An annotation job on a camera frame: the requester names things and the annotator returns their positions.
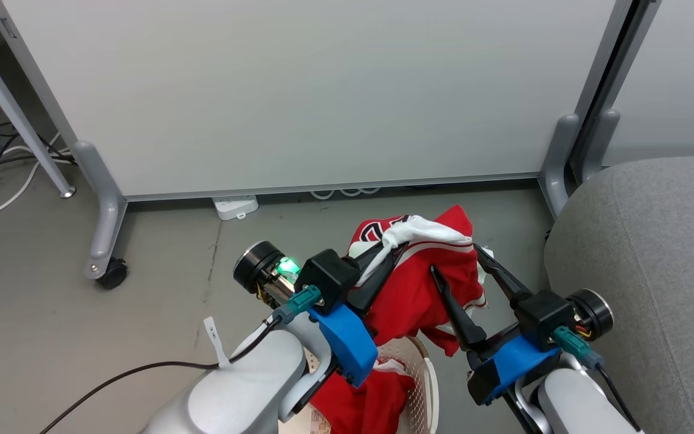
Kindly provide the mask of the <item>white garment with red trim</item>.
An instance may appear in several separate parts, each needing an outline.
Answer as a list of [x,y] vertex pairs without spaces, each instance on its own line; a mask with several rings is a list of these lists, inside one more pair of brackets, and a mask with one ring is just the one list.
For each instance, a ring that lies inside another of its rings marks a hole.
[[380,233],[377,241],[360,239],[350,244],[349,254],[355,253],[356,247],[361,257],[364,254],[374,253],[368,265],[361,269],[356,286],[358,288],[363,286],[378,271],[393,250],[401,247],[402,244],[408,244],[410,247],[421,244],[421,247],[412,249],[414,253],[424,249],[444,249],[458,253],[476,252],[470,236],[439,222],[424,219],[420,215],[408,215],[407,219],[393,220],[389,227]]

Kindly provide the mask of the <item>grey metal table frame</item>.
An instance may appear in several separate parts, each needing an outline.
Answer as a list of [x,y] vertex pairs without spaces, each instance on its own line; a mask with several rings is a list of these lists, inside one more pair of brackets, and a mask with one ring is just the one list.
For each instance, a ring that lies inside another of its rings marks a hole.
[[23,113],[19,104],[17,104],[16,99],[14,99],[14,96],[3,82],[1,76],[0,108],[12,123],[12,126],[16,127],[16,131],[20,134],[20,137],[27,143],[39,164],[44,168],[47,175],[60,191],[60,197],[69,198],[74,195],[75,188],[66,181],[63,174],[58,169],[54,160],[49,155],[47,148],[43,146],[42,141],[39,140],[36,130],[31,126],[25,113]]

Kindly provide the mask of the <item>perforated cream laundry basket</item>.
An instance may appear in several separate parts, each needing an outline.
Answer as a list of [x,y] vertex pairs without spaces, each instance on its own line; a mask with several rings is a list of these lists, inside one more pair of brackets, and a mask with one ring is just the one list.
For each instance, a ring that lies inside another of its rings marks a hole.
[[[378,349],[377,362],[389,359],[402,363],[415,381],[396,434],[436,434],[440,399],[435,369],[426,347],[418,338],[394,339]],[[308,404],[289,422],[279,423],[279,434],[331,434],[331,425]]]

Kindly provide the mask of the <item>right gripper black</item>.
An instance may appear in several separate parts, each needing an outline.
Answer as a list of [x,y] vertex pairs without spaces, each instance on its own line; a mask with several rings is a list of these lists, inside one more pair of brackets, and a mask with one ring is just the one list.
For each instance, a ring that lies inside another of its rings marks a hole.
[[510,305],[517,305],[513,311],[517,316],[517,327],[501,337],[487,340],[482,327],[474,324],[455,299],[443,273],[432,265],[433,282],[462,351],[478,353],[481,358],[486,358],[494,355],[507,341],[521,335],[540,351],[559,348],[560,353],[572,354],[586,368],[595,368],[605,362],[590,346],[614,325],[613,313],[600,295],[589,289],[579,289],[567,297],[552,291],[532,295],[483,247],[474,244],[474,249],[484,272],[495,280]]

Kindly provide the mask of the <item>red basketball jersey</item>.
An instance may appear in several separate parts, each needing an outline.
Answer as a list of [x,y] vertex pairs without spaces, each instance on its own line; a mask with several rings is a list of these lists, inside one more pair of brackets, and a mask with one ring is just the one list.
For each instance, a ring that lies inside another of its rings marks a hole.
[[[377,241],[380,233],[396,219],[368,219],[362,222],[350,244],[360,239]],[[473,239],[473,224],[459,205],[454,205],[432,221],[447,225]],[[444,249],[424,249],[414,253],[408,246],[399,263],[388,278],[382,291],[366,316],[366,324],[375,332],[378,346],[389,341],[414,337],[423,333],[435,346],[451,357],[459,351],[454,330],[449,323],[440,295],[432,278],[430,267],[435,265],[451,285],[455,299],[466,313],[488,305],[484,293],[485,273],[478,264],[477,251],[458,253]]]

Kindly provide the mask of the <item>large white partition grey frame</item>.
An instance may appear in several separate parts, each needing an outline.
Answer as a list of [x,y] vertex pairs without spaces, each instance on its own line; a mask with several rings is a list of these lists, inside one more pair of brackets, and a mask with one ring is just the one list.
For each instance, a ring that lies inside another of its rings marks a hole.
[[97,194],[135,201],[536,178],[549,209],[630,0],[0,0]]

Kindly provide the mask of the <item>grey fabric sofa seat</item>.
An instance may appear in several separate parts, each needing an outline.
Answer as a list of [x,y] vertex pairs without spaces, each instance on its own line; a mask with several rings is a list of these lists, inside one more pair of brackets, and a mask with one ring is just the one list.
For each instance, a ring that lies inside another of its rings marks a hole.
[[636,160],[584,182],[543,252],[558,294],[594,291],[594,343],[646,434],[694,434],[694,157]]

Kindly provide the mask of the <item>black caster wheel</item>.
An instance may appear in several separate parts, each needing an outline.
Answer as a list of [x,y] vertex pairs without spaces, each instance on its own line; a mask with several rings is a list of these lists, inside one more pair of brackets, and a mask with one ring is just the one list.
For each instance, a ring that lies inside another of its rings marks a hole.
[[110,291],[110,289],[118,288],[127,277],[127,262],[121,258],[111,257],[104,275],[100,275],[100,277],[96,278],[95,282],[100,288]]

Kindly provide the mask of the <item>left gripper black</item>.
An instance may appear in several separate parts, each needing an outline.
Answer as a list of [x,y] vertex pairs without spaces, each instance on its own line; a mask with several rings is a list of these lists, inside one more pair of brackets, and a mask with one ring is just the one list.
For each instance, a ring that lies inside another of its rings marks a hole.
[[408,244],[401,244],[391,251],[382,241],[358,241],[352,244],[355,261],[327,249],[299,265],[264,240],[240,256],[233,278],[273,309],[292,303],[295,313],[312,309],[328,315],[344,304],[361,272],[374,272],[347,296],[352,312],[367,314],[407,248]]

